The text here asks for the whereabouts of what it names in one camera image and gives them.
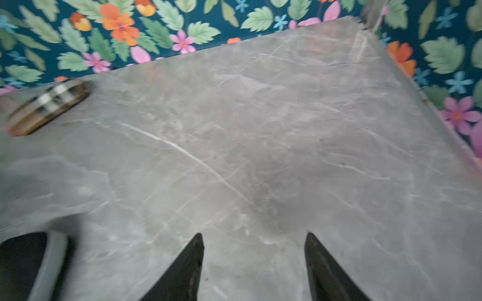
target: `orange flower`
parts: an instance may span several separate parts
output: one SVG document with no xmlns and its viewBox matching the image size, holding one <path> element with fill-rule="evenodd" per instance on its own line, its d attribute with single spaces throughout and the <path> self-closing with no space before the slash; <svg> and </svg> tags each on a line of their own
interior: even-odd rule
<svg viewBox="0 0 482 301">
<path fill-rule="evenodd" d="M 237 42 L 240 42 L 240 41 L 241 41 L 240 38 L 232 38 L 232 39 L 228 40 L 228 44 L 237 43 Z"/>
<path fill-rule="evenodd" d="M 129 46 L 137 45 L 135 39 L 139 38 L 139 29 L 131 27 L 134 20 L 127 13 L 120 14 L 121 10 L 114 4 L 102 4 L 100 14 L 105 19 L 100 19 L 106 30 L 112 30 L 110 36 L 119 42 L 126 42 Z"/>
<path fill-rule="evenodd" d="M 85 16 L 81 15 L 80 13 L 73 13 L 69 19 L 75 29 L 78 29 L 80 31 L 89 31 L 92 29 L 90 21 L 87 20 Z"/>
<path fill-rule="evenodd" d="M 156 12 L 156 7 L 150 0 L 135 0 L 135 7 L 144 17 L 150 17 Z"/>
<path fill-rule="evenodd" d="M 415 60 L 408 61 L 414 53 L 414 50 L 408 45 L 408 43 L 404 43 L 400 46 L 398 41 L 392 42 L 388 44 L 387 53 L 397 63 L 400 70 L 405 71 L 411 77 L 415 75 L 415 66 L 417 65 L 417 62 Z"/>
<path fill-rule="evenodd" d="M 57 78 L 54 78 L 55 81 L 63 81 L 63 80 L 66 80 L 66 79 L 68 79 L 68 77 L 66 77 L 66 76 L 59 76 Z"/>
</svg>

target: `gray marble countertop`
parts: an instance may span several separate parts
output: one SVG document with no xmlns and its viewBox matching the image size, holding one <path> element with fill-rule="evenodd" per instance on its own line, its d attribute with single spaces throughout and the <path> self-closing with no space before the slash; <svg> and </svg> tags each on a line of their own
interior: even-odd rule
<svg viewBox="0 0 482 301">
<path fill-rule="evenodd" d="M 135 301 L 197 232 L 200 301 L 310 300 L 312 231 L 373 301 L 480 300 L 480 184 L 350 17 L 122 68 L 0 133 L 0 239 L 82 213 L 63 300 Z"/>
</svg>

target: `wall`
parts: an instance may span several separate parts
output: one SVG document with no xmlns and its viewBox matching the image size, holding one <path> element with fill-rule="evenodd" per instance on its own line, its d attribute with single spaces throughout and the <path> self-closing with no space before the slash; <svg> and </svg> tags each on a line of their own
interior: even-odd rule
<svg viewBox="0 0 482 301">
<path fill-rule="evenodd" d="M 482 164 L 482 0 L 389 0 L 380 43 Z"/>
<path fill-rule="evenodd" d="M 1 94 L 359 15 L 366 0 L 3 0 Z"/>
</svg>

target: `marble veining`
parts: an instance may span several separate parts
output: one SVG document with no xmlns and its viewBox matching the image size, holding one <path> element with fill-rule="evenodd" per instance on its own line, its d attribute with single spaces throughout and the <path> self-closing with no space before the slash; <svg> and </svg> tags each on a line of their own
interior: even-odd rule
<svg viewBox="0 0 482 301">
<path fill-rule="evenodd" d="M 201 232 L 200 301 L 307 301 L 307 231 L 374 301 L 478 300 L 480 183 L 370 41 L 346 17 L 86 77 L 0 133 L 0 240 L 78 213 L 62 300 L 137 300 Z"/>
</svg>

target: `green leaf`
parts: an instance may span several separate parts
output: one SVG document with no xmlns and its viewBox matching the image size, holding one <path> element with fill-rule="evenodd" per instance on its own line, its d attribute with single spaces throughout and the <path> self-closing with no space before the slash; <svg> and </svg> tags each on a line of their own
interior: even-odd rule
<svg viewBox="0 0 482 301">
<path fill-rule="evenodd" d="M 38 36 L 42 40 L 54 44 L 60 43 L 62 41 L 59 33 L 54 30 L 52 25 L 45 22 L 44 19 L 32 14 L 32 12 L 25 8 L 25 6 L 23 5 L 20 5 L 20 12 L 25 18 L 25 23 L 30 26 L 30 30 L 38 34 Z"/>
<path fill-rule="evenodd" d="M 474 67 L 482 68 L 482 39 L 479 39 L 477 43 L 475 43 L 471 58 Z"/>
<path fill-rule="evenodd" d="M 172 30 L 181 30 L 184 26 L 184 17 L 179 11 L 168 1 L 153 0 L 158 8 L 157 14 L 161 16 L 161 20 Z"/>
<path fill-rule="evenodd" d="M 342 8 L 346 8 L 347 12 L 351 12 L 353 7 L 355 7 L 355 0 L 340 0 Z"/>
<path fill-rule="evenodd" d="M 475 84 L 472 95 L 475 98 L 475 105 L 482 107 L 482 79 Z"/>
<path fill-rule="evenodd" d="M 234 9 L 229 4 L 226 4 L 226 2 L 223 0 L 221 0 L 221 12 L 223 13 L 223 19 L 225 21 L 228 21 L 234 27 L 238 27 L 240 25 L 235 16 L 236 12 Z"/>
<path fill-rule="evenodd" d="M 213 9 L 213 7 L 216 6 L 218 2 L 219 0 L 206 0 L 204 2 L 204 13 L 210 12 L 211 9 Z"/>
<path fill-rule="evenodd" d="M 127 13 L 129 16 L 134 14 L 134 0 L 109 0 L 109 3 L 119 7 L 120 13 Z"/>
<path fill-rule="evenodd" d="M 209 25 L 209 23 L 201 23 L 201 21 L 191 23 L 187 27 L 187 35 L 193 37 L 194 43 L 198 45 L 212 41 L 213 37 L 220 34 L 221 31 Z"/>
<path fill-rule="evenodd" d="M 109 41 L 104 39 L 98 28 L 92 29 L 89 42 L 93 51 L 97 52 L 103 60 L 112 62 L 116 59 L 115 53 L 110 47 Z"/>
<path fill-rule="evenodd" d="M 111 39 L 110 42 L 112 43 L 112 47 L 119 58 L 123 62 L 127 62 L 127 58 L 129 57 L 129 46 L 127 46 L 127 44 L 124 42 L 117 41 L 116 39 Z"/>
<path fill-rule="evenodd" d="M 163 48 L 170 49 L 173 42 L 169 37 L 169 30 L 163 26 L 159 21 L 152 21 L 146 17 L 140 17 L 142 23 L 147 28 L 146 32 L 152 37 L 157 44 Z"/>
<path fill-rule="evenodd" d="M 435 15 L 437 14 L 437 0 L 432 0 L 423 10 L 420 18 L 418 19 L 418 39 L 424 39 L 428 33 L 430 24 L 435 21 Z"/>
<path fill-rule="evenodd" d="M 196 0 L 176 0 L 176 6 L 185 13 L 189 13 L 196 8 Z"/>
<path fill-rule="evenodd" d="M 241 24 L 241 29 L 249 28 L 249 31 L 263 31 L 273 23 L 273 12 L 268 6 L 255 8 L 248 14 L 248 18 Z"/>
<path fill-rule="evenodd" d="M 43 74 L 42 71 L 38 71 L 35 69 L 28 69 L 27 66 L 18 66 L 18 65 L 11 65 L 5 67 L 5 70 L 13 76 L 14 78 L 18 79 L 19 81 L 23 82 L 34 82 L 40 79 L 40 75 Z"/>
<path fill-rule="evenodd" d="M 452 73 L 462 64 L 465 56 L 465 47 L 458 45 L 455 38 L 439 37 L 420 45 L 427 56 L 429 67 L 438 74 Z"/>
<path fill-rule="evenodd" d="M 308 12 L 310 4 L 311 0 L 290 0 L 290 6 L 288 6 L 288 15 L 293 20 L 299 20 Z"/>
<path fill-rule="evenodd" d="M 85 38 L 80 31 L 76 30 L 68 19 L 62 20 L 62 26 L 59 27 L 59 30 L 68 47 L 79 52 L 89 51 L 89 44 L 85 42 Z"/>
<path fill-rule="evenodd" d="M 10 12 L 0 8 L 0 14 L 7 16 L 8 22 L 10 24 L 17 25 L 17 26 L 20 26 L 20 27 L 23 27 L 23 28 L 28 28 L 28 25 L 25 24 L 24 21 L 22 21 L 18 18 L 15 18 Z"/>
<path fill-rule="evenodd" d="M 45 71 L 45 61 L 38 56 L 35 52 L 32 50 L 26 48 L 25 49 L 25 56 L 29 61 L 31 61 L 35 67 L 37 67 L 39 70 Z"/>
<path fill-rule="evenodd" d="M 137 44 L 144 48 L 149 52 L 153 52 L 155 54 L 159 54 L 159 49 L 156 47 L 156 43 L 152 40 L 152 38 L 145 33 L 139 33 L 139 38 L 137 39 Z"/>
<path fill-rule="evenodd" d="M 84 63 L 85 59 L 73 52 L 61 53 L 60 56 L 57 57 L 57 60 L 59 60 L 59 69 L 69 69 L 70 71 L 85 71 L 89 68 Z"/>
<path fill-rule="evenodd" d="M 270 0 L 274 7 L 280 8 L 288 3 L 288 0 Z"/>
<path fill-rule="evenodd" d="M 408 6 L 404 2 L 405 0 L 390 0 L 388 4 L 390 12 L 385 16 L 385 23 L 393 29 L 408 27 Z"/>
<path fill-rule="evenodd" d="M 5 29 L 0 28 L 0 43 L 3 49 L 12 50 L 17 43 L 17 40 L 15 40 L 15 38 Z"/>
<path fill-rule="evenodd" d="M 467 27 L 472 31 L 482 30 L 482 0 L 477 0 L 475 5 L 467 10 Z"/>
<path fill-rule="evenodd" d="M 57 8 L 57 0 L 32 1 L 35 8 L 41 10 L 50 22 L 55 22 L 57 20 L 57 14 L 59 13 L 59 9 Z"/>
<path fill-rule="evenodd" d="M 444 100 L 450 97 L 447 88 L 440 88 L 437 85 L 423 87 L 425 95 L 432 101 L 433 105 L 439 110 L 444 110 Z"/>
<path fill-rule="evenodd" d="M 87 18 L 101 23 L 100 19 L 104 17 L 100 14 L 100 3 L 93 0 L 63 0 L 70 6 L 78 9 L 78 13 L 83 14 Z"/>
<path fill-rule="evenodd" d="M 32 37 L 21 35 L 19 33 L 14 34 L 17 40 L 29 48 L 39 49 L 43 51 L 49 51 L 50 48 L 36 42 Z"/>
</svg>

